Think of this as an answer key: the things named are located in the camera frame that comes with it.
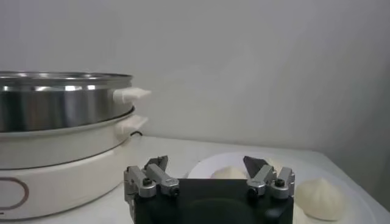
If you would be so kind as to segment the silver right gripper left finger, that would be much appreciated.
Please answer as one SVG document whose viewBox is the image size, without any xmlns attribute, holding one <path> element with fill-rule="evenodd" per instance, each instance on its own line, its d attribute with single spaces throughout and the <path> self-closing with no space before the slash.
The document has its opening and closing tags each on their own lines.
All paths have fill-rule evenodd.
<svg viewBox="0 0 390 224">
<path fill-rule="evenodd" d="M 179 180 L 170 177 L 166 172 L 168 157 L 151 158 L 143 168 L 129 166 L 124 171 L 124 195 L 126 201 L 136 196 L 152 198 L 159 192 L 171 198 L 180 194 Z"/>
</svg>

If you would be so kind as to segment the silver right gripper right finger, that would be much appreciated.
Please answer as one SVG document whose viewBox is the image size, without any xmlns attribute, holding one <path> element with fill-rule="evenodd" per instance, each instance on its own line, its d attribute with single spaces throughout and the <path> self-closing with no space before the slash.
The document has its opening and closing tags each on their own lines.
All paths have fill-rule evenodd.
<svg viewBox="0 0 390 224">
<path fill-rule="evenodd" d="M 295 173 L 291 168 L 282 167 L 278 172 L 264 159 L 250 156 L 245 156 L 243 162 L 249 174 L 247 194 L 250 199 L 258 200 L 265 194 L 278 200 L 294 196 Z"/>
</svg>

